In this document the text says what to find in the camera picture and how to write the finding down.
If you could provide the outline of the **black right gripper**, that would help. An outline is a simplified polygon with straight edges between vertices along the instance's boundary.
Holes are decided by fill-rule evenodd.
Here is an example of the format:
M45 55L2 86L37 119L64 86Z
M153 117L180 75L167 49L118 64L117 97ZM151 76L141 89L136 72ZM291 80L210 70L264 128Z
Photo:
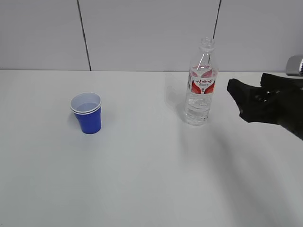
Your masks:
M280 125L303 138L303 79L263 73L261 87L230 79L227 91L234 99L240 117L246 122ZM267 94L262 91L273 91Z

